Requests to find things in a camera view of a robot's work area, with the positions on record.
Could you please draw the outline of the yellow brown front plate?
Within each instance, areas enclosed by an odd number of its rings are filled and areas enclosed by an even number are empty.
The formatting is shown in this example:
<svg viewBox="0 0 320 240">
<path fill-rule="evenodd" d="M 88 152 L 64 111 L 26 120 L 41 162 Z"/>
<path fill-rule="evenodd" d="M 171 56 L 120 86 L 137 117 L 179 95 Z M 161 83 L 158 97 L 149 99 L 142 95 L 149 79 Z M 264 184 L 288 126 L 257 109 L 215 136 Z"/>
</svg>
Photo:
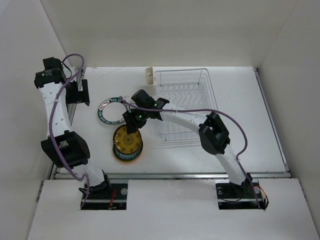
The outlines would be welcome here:
<svg viewBox="0 0 320 240">
<path fill-rule="evenodd" d="M 143 141 L 141 133 L 137 130 L 134 133 L 127 133 L 127 126 L 119 126 L 113 134 L 113 144 L 120 153 L 130 155 L 141 148 Z"/>
</svg>

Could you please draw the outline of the dark green plate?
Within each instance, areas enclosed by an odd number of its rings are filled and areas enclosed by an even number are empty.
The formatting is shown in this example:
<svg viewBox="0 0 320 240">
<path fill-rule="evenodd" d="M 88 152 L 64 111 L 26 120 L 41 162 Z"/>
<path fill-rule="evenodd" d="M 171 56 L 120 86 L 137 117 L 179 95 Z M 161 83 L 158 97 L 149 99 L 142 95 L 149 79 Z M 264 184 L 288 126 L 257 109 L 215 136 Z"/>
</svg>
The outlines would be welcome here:
<svg viewBox="0 0 320 240">
<path fill-rule="evenodd" d="M 129 162 L 134 162 L 136 159 L 139 158 L 143 151 L 143 144 L 135 150 L 133 153 L 129 154 L 124 154 L 120 152 L 115 145 L 112 146 L 112 152 L 114 156 L 121 162 L 129 163 Z"/>
</svg>

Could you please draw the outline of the brown patterned plate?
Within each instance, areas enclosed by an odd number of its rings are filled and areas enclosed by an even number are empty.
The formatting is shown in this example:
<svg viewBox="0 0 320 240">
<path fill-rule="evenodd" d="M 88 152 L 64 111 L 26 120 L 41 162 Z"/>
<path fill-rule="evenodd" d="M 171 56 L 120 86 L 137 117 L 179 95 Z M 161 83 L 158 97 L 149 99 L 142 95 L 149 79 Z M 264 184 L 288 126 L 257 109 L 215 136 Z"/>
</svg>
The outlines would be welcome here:
<svg viewBox="0 0 320 240">
<path fill-rule="evenodd" d="M 132 154 L 124 154 L 124 153 L 115 151 L 113 154 L 119 162 L 129 164 L 129 163 L 135 162 L 141 156 L 142 152 L 138 151 Z"/>
</svg>

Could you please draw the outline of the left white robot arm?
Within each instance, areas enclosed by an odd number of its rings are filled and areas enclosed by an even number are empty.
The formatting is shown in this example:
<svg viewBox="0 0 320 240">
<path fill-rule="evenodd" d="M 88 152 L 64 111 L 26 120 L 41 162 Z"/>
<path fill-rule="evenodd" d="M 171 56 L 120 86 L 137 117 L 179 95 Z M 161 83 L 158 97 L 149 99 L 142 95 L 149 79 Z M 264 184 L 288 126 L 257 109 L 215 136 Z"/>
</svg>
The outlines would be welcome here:
<svg viewBox="0 0 320 240">
<path fill-rule="evenodd" d="M 90 162 L 87 142 L 74 130 L 69 118 L 69 106 L 90 104 L 88 81 L 81 78 L 82 70 L 67 77 L 63 60 L 43 59 L 44 70 L 35 74 L 34 84 L 44 101 L 47 134 L 40 145 L 58 167 L 66 169 L 76 180 L 86 180 L 80 191 L 89 197 L 107 198 L 113 189 L 103 170 Z"/>
</svg>

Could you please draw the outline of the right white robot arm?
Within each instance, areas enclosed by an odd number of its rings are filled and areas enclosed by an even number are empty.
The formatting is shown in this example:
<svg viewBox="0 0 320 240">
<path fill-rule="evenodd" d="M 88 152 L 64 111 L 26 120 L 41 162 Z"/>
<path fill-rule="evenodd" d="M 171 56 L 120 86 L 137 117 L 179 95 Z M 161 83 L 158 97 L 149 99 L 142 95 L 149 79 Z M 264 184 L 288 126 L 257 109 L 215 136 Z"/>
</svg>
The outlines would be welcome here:
<svg viewBox="0 0 320 240">
<path fill-rule="evenodd" d="M 228 175 L 232 193 L 243 197 L 252 189 L 252 177 L 242 167 L 239 154 L 231 147 L 230 132 L 221 116 L 233 121 L 224 112 L 214 109 L 183 109 L 169 100 L 158 98 L 154 100 L 144 90 L 138 90 L 130 100 L 120 97 L 120 102 L 128 106 L 123 114 L 126 131 L 133 134 L 145 126 L 148 119 L 174 123 L 199 136 L 201 147 L 214 155 Z"/>
</svg>

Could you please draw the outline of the cream plastic cutlery holder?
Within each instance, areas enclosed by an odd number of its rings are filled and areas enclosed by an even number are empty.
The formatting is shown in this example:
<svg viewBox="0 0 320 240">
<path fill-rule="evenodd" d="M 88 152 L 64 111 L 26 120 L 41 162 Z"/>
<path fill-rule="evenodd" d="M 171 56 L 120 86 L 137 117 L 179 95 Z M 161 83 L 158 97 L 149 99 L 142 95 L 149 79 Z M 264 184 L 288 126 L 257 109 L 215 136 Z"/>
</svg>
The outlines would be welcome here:
<svg viewBox="0 0 320 240">
<path fill-rule="evenodd" d="M 155 96 L 157 94 L 156 86 L 157 84 L 154 77 L 154 69 L 153 67 L 147 67 L 145 69 L 145 91 L 150 96 Z"/>
</svg>

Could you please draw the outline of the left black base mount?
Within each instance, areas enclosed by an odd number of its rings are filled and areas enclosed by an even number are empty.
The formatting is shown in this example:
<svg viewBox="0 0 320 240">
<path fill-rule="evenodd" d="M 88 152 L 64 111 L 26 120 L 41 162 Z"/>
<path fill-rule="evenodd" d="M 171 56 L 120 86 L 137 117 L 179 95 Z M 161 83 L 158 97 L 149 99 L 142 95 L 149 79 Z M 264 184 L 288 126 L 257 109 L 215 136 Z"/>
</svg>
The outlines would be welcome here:
<svg viewBox="0 0 320 240">
<path fill-rule="evenodd" d="M 81 210 L 108 210 L 119 211 L 127 209 L 128 183 L 116 182 L 111 184 L 111 190 L 90 193 L 85 200 L 86 191 L 80 188 L 82 200 Z"/>
</svg>

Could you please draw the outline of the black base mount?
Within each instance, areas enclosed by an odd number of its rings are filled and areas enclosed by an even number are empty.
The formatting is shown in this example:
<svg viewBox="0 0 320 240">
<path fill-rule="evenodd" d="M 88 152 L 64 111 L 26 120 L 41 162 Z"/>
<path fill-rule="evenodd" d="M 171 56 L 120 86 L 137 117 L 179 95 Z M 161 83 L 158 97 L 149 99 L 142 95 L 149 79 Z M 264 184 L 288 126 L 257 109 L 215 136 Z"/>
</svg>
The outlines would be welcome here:
<svg viewBox="0 0 320 240">
<path fill-rule="evenodd" d="M 220 210 L 266 210 L 269 206 L 269 198 L 258 181 L 248 189 L 229 182 L 218 182 L 215 186 Z"/>
<path fill-rule="evenodd" d="M 82 200 L 81 210 L 108 210 L 119 211 L 127 209 L 128 183 L 116 182 L 111 184 L 111 190 L 90 193 L 85 200 L 86 191 L 80 188 Z"/>
</svg>

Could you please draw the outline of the aluminium rail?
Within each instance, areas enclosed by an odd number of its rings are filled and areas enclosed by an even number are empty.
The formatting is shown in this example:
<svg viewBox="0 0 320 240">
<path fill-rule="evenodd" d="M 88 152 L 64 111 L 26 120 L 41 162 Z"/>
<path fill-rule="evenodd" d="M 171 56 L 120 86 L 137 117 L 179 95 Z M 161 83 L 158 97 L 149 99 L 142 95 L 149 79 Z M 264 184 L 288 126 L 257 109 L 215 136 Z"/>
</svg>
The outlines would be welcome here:
<svg viewBox="0 0 320 240">
<path fill-rule="evenodd" d="M 184 180 L 184 179 L 228 179 L 227 174 L 213 173 L 108 173 L 110 179 L 132 179 L 132 180 Z M 267 172 L 267 173 L 252 173 L 254 179 L 290 179 L 290 172 Z"/>
</svg>

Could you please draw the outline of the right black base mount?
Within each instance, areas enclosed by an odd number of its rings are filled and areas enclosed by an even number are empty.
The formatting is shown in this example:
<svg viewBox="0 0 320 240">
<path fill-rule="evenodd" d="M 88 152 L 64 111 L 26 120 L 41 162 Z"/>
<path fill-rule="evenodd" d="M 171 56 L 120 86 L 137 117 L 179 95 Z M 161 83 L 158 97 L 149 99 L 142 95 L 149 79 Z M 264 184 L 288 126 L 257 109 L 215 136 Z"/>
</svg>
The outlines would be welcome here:
<svg viewBox="0 0 320 240">
<path fill-rule="evenodd" d="M 248 189 L 229 182 L 218 182 L 215 186 L 220 210 L 266 210 L 269 206 L 269 198 L 258 181 Z"/>
</svg>

